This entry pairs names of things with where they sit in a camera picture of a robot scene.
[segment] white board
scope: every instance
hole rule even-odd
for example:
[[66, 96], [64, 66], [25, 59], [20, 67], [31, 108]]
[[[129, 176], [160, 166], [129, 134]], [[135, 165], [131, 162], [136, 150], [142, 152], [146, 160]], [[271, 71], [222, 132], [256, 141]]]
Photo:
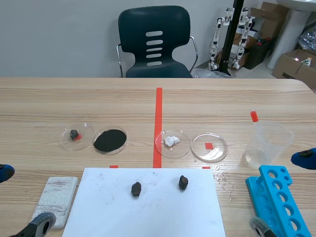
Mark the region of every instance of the white board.
[[[188, 178], [185, 191], [180, 176]], [[138, 198], [131, 186], [140, 182]], [[63, 237], [225, 237], [212, 170], [86, 168]]]

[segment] white pillar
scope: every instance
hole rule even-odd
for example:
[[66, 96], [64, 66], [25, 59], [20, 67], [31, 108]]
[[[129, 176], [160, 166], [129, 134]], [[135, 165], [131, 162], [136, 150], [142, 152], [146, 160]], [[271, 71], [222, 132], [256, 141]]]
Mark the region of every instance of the white pillar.
[[267, 64], [267, 68], [274, 70], [280, 56], [294, 49], [310, 14], [311, 13], [307, 11], [291, 11], [290, 19], [282, 36], [278, 40], [270, 61]]

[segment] white cotton ball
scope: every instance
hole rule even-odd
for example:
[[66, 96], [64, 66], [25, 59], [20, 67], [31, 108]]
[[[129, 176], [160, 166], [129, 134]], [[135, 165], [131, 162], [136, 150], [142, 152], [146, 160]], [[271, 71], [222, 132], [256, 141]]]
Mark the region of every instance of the white cotton ball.
[[172, 137], [166, 137], [164, 139], [164, 143], [165, 143], [166, 146], [171, 147], [174, 144], [174, 140], [173, 140]]
[[172, 136], [172, 139], [173, 139], [175, 145], [177, 145], [180, 142], [180, 139], [178, 137]]

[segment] small red square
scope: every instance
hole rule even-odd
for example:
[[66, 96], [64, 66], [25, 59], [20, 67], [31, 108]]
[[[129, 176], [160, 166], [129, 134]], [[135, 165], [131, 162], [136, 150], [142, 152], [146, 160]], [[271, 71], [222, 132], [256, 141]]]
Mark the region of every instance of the small red square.
[[75, 141], [78, 141], [78, 140], [80, 140], [81, 138], [82, 138], [82, 135], [79, 134], [78, 137], [75, 139]]
[[205, 143], [205, 149], [213, 150], [214, 149], [213, 144], [211, 142], [206, 142]]

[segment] robot frame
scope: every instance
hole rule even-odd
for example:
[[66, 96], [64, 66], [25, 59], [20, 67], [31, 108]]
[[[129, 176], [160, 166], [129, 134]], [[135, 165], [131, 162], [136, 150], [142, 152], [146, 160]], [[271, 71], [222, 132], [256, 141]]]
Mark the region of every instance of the robot frame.
[[[218, 67], [216, 65], [216, 59], [217, 55], [219, 53], [218, 51], [218, 41], [219, 41], [219, 34], [222, 26], [228, 26], [232, 20], [233, 14], [234, 14], [234, 8], [233, 7], [227, 7], [225, 10], [225, 17], [219, 17], [216, 21], [215, 26], [215, 32], [213, 36], [213, 41], [210, 45], [210, 57], [209, 57], [209, 63], [208, 68], [210, 71], [216, 70]], [[239, 26], [243, 26], [242, 34], [241, 34], [241, 40], [238, 44], [238, 52], [236, 58], [232, 62], [232, 66], [236, 69], [239, 69], [239, 62], [241, 60], [241, 57], [244, 53], [244, 48], [246, 47], [247, 40], [248, 40], [248, 34], [249, 30], [252, 26], [252, 20], [253, 18], [248, 15], [248, 8], [244, 7], [241, 11], [240, 17], [239, 17]]]

